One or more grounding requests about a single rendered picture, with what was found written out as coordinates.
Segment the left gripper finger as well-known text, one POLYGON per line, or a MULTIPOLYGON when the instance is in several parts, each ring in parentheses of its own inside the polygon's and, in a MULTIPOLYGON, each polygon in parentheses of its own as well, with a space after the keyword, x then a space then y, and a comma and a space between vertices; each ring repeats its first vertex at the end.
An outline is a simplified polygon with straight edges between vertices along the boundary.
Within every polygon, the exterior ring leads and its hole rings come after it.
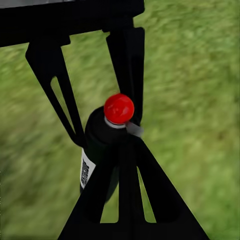
POLYGON ((134 115, 143 117, 145 29, 134 27, 131 15, 103 18, 102 31, 110 32, 106 42, 120 93, 134 104, 134 115))
POLYGON ((71 43, 69 36, 67 33, 60 35, 54 35, 53 33, 35 35, 30 40, 25 56, 70 138, 78 146, 87 149, 84 130, 61 49, 61 46, 71 43), (53 77, 57 77, 76 133, 71 127, 51 87, 53 77))

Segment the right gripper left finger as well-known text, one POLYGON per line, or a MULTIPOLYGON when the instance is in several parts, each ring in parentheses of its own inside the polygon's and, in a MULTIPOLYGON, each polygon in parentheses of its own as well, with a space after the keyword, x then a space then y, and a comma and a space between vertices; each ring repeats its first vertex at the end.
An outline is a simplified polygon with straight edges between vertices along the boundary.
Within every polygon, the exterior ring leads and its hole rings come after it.
POLYGON ((58 240, 133 240, 126 134, 109 140, 58 240), (119 221, 100 223, 114 166, 119 164, 119 221))

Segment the pesticide atomizer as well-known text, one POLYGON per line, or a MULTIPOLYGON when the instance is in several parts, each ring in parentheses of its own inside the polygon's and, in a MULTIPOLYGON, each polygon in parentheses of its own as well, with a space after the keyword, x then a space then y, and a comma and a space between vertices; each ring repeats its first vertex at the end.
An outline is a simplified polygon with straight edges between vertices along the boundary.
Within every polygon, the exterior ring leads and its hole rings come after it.
MULTIPOLYGON (((145 134, 146 129, 141 128, 134 111, 134 103, 130 97, 118 93, 111 95, 104 106, 95 109, 89 115, 84 131, 87 149, 81 150, 80 193, 83 192, 111 138, 122 133, 129 133, 139 138, 145 134)), ((112 197, 118 184, 119 164, 113 168, 105 204, 112 197)))

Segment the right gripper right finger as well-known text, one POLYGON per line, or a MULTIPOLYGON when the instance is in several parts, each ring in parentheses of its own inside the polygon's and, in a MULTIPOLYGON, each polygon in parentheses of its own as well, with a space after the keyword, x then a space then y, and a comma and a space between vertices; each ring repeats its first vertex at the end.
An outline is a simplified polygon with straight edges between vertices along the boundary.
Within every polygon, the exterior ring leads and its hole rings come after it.
POLYGON ((144 141, 125 140, 133 240, 210 240, 144 141), (156 223, 145 220, 137 167, 156 223))

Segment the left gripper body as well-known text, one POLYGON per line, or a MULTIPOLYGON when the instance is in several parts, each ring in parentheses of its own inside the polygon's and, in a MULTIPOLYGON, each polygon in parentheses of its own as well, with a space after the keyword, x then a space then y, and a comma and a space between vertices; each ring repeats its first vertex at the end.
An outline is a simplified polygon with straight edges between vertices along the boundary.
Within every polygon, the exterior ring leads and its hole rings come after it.
POLYGON ((99 31, 103 18, 136 17, 144 11, 144 0, 78 0, 0 8, 0 48, 30 43, 37 35, 99 31))

